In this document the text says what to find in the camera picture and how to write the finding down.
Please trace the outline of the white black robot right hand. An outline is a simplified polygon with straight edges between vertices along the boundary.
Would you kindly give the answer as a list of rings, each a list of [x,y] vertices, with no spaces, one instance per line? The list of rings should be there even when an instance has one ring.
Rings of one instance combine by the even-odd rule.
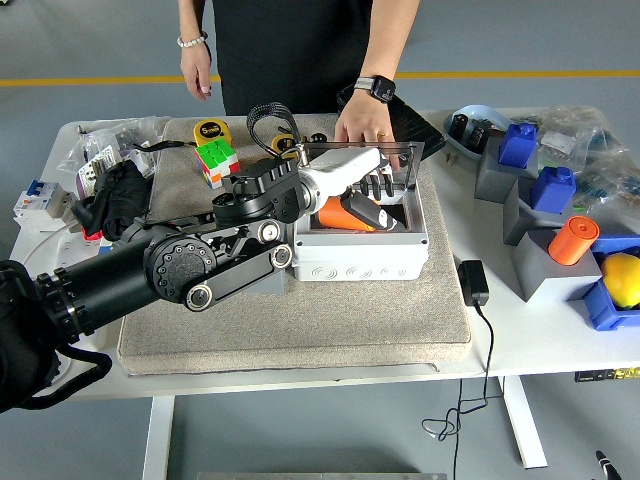
[[[606,480],[621,480],[621,476],[617,469],[613,466],[609,458],[601,450],[595,451],[596,459],[603,470]]]

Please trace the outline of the person's right hand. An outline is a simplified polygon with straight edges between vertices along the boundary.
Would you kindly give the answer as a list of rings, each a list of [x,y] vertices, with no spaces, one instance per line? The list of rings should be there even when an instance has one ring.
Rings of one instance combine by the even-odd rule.
[[[200,101],[206,101],[211,95],[211,54],[207,44],[184,48],[180,67],[189,93]]]

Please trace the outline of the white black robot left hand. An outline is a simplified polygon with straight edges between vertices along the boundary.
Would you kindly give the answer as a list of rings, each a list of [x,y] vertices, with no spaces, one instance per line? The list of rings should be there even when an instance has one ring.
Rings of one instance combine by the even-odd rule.
[[[305,195],[305,213],[315,214],[327,228],[352,231],[391,231],[397,220],[353,185],[381,162],[377,147],[327,150],[299,168]]]

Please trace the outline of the person's left hand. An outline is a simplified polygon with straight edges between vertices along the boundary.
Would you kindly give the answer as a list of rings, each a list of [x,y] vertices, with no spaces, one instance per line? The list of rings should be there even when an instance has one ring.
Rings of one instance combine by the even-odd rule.
[[[395,142],[388,106],[355,89],[335,125],[336,142]]]

